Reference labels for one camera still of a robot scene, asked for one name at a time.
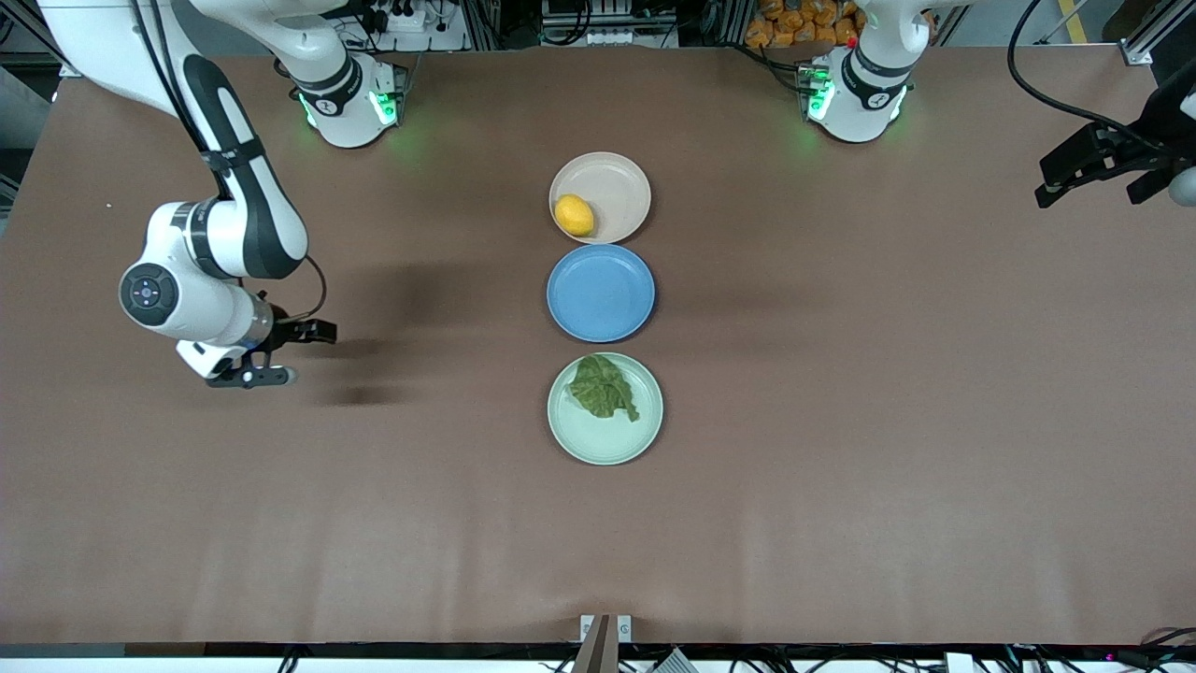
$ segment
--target brown table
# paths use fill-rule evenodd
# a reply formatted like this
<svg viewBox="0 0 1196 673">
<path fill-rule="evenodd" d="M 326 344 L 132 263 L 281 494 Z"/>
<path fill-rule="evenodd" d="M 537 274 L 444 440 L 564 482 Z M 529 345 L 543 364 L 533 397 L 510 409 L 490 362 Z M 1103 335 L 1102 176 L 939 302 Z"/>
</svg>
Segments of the brown table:
<svg viewBox="0 0 1196 673">
<path fill-rule="evenodd" d="M 1111 48 L 1026 50 L 1133 118 Z M 434 55 L 341 151 L 264 60 L 226 63 L 304 213 L 335 348 L 209 391 L 118 310 L 151 210 L 212 184 L 172 118 L 63 84 L 0 240 L 4 641 L 1136 642 L 1196 622 L 1196 220 L 1122 183 L 1036 208 L 1080 122 L 1003 53 L 927 54 L 848 146 L 727 51 Z M 663 384 L 616 469 L 553 442 L 593 351 L 547 314 L 569 158 L 635 158 Z M 300 310 L 309 269 L 263 283 Z"/>
</svg>

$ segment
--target leafy vegetable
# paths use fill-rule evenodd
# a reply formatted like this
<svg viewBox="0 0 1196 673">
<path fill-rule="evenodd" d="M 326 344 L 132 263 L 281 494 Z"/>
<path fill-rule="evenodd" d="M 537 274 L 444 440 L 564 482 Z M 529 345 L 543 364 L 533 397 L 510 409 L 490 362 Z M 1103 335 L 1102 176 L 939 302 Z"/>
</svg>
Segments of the leafy vegetable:
<svg viewBox="0 0 1196 673">
<path fill-rule="evenodd" d="M 640 412 L 631 404 L 631 387 L 623 373 L 604 356 L 586 356 L 578 363 L 578 375 L 569 384 L 569 393 L 586 411 L 598 418 L 615 416 L 615 410 L 627 410 L 629 420 L 639 421 Z"/>
</svg>

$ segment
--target yellow lemon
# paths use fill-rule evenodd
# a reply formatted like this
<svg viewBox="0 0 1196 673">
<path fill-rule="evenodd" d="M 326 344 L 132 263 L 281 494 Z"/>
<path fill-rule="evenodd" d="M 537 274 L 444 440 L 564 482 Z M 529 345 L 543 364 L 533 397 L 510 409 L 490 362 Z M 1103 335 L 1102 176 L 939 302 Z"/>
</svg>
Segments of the yellow lemon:
<svg viewBox="0 0 1196 673">
<path fill-rule="evenodd" d="M 553 213 L 556 221 L 561 222 L 561 228 L 573 235 L 590 235 L 594 232 L 594 213 L 590 209 L 590 203 L 576 194 L 561 196 Z"/>
</svg>

